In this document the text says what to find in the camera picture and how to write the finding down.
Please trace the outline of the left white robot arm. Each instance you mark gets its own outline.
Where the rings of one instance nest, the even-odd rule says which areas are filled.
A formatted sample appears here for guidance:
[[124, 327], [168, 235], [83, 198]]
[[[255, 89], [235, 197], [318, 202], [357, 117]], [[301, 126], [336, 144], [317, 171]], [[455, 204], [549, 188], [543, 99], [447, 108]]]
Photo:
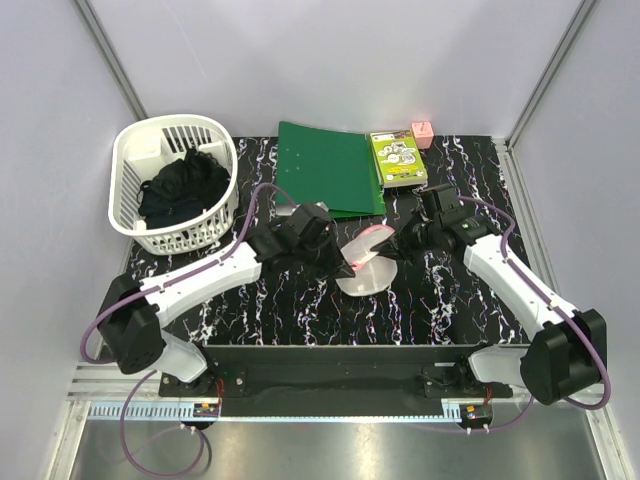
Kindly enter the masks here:
[[235, 244], [167, 274], [141, 281], [116, 277], [100, 307], [97, 330], [122, 374], [155, 369], [203, 396], [214, 388], [216, 372], [200, 347], [169, 333], [168, 326], [210, 298], [297, 264], [321, 279], [355, 275], [337, 244], [331, 215], [318, 204], [250, 227]]

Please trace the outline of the white mesh laundry bag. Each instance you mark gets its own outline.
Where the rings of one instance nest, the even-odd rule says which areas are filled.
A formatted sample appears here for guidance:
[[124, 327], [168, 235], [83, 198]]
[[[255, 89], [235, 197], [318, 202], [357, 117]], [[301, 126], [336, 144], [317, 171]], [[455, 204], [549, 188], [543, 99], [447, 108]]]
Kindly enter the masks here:
[[344, 259], [355, 273], [352, 278], [337, 279], [340, 290], [352, 297], [374, 295], [387, 289], [398, 271], [395, 260], [381, 257], [372, 247], [389, 239], [395, 230], [379, 224], [366, 228], [341, 248]]

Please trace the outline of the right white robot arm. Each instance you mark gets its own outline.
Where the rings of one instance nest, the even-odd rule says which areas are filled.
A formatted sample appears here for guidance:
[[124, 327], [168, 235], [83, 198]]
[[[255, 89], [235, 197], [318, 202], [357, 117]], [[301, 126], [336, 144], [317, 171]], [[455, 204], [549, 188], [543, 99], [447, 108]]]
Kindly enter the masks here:
[[496, 344], [474, 351], [454, 371], [455, 387], [472, 397], [489, 383], [500, 383], [526, 389], [543, 405], [564, 400], [585, 410], [605, 407], [612, 394], [605, 319], [563, 299], [510, 249], [513, 218], [499, 232], [488, 215], [476, 212], [478, 206], [506, 214], [458, 195], [449, 184], [430, 187], [404, 226], [372, 248], [407, 262], [432, 250], [451, 255], [490, 287], [526, 333], [526, 346]]

